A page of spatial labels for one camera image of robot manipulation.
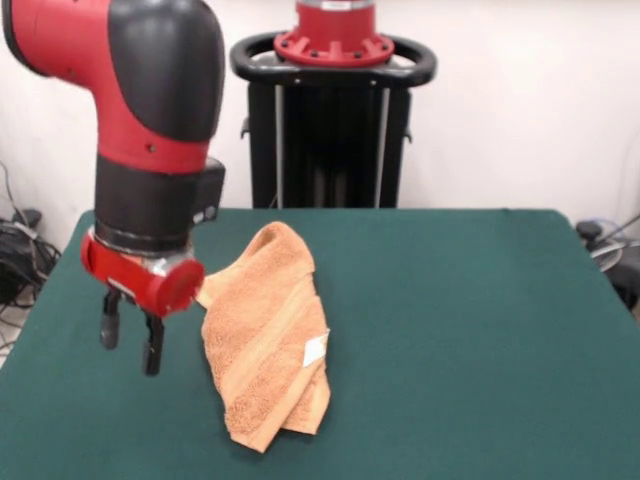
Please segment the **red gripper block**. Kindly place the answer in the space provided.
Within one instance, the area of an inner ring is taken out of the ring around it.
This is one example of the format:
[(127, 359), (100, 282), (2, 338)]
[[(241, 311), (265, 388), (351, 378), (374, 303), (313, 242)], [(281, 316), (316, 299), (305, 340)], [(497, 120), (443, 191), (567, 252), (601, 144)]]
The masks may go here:
[(142, 370), (146, 376), (160, 372), (164, 322), (194, 301), (205, 277), (204, 266), (188, 248), (173, 255), (145, 258), (117, 252), (87, 233), (81, 243), (81, 261), (87, 272), (104, 284), (100, 343), (113, 350), (119, 341), (121, 297), (145, 311), (148, 338), (144, 344)]

